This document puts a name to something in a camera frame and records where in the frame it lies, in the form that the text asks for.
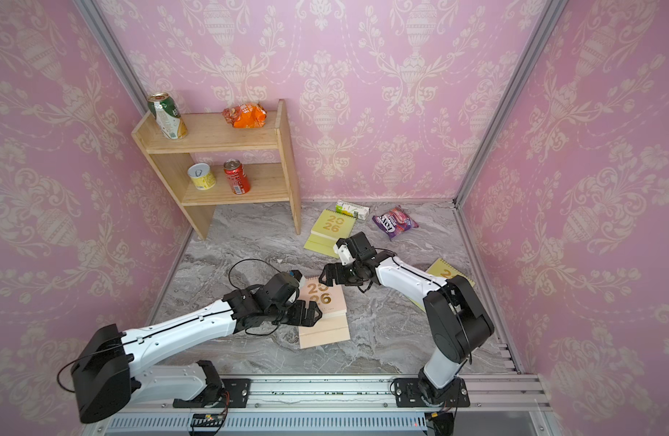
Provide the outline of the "pink calendar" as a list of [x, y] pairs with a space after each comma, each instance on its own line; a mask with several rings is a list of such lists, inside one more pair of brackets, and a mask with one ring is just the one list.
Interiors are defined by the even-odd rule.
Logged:
[[301, 349], [350, 340], [347, 306], [341, 285], [328, 287], [315, 277], [308, 278], [300, 288], [299, 299], [317, 303], [323, 314], [314, 327], [298, 328]]

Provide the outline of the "green calendar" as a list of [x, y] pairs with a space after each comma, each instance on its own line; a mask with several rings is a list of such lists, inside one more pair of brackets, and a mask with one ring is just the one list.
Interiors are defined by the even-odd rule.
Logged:
[[472, 287], [476, 287], [475, 281], [466, 274], [463, 274], [458, 269], [450, 265], [443, 258], [436, 259], [426, 270], [426, 274], [430, 274], [436, 277], [442, 277], [443, 279], [451, 279], [456, 276], [462, 276], [467, 279]]
[[336, 242], [339, 239], [348, 238], [355, 223], [354, 217], [325, 210], [311, 229], [304, 248], [318, 254], [338, 258]]

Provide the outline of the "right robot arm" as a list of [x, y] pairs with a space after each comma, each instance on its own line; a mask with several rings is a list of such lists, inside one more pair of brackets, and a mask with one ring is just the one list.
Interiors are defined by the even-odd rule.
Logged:
[[405, 263], [396, 253], [373, 247], [363, 233], [336, 241], [337, 263], [318, 277], [367, 292], [373, 284], [403, 294], [423, 306], [435, 349], [419, 372], [418, 389], [430, 405], [460, 399], [459, 373], [473, 352], [495, 332], [495, 326], [470, 281], [461, 275], [443, 278]]

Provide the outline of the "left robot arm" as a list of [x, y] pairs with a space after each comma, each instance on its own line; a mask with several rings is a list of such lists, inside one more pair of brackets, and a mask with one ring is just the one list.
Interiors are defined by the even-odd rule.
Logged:
[[305, 278], [279, 272], [265, 284], [249, 285], [209, 306], [164, 323], [121, 332], [99, 328], [70, 364], [78, 419], [96, 423], [121, 411], [143, 390], [148, 368], [201, 343], [246, 332], [263, 323], [313, 327], [323, 317], [314, 301], [299, 298]]

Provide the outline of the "green calendar back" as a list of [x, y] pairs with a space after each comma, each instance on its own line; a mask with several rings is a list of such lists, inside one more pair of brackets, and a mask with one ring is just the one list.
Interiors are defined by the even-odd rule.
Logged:
[[318, 254], [338, 258], [336, 242], [339, 239], [348, 238], [355, 223], [354, 217], [325, 210], [311, 229], [304, 248]]

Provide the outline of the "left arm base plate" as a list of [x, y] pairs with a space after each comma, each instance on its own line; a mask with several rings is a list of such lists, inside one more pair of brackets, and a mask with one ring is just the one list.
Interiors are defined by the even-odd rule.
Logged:
[[175, 409], [245, 409], [249, 399], [251, 380], [247, 378], [223, 379], [221, 384], [209, 383], [191, 400], [174, 399]]

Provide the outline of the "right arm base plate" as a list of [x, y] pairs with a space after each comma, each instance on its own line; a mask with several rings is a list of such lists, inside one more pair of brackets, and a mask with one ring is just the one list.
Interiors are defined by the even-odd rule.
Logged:
[[465, 380], [455, 377], [443, 388], [416, 378], [396, 378], [390, 385], [398, 408], [468, 408], [471, 405]]

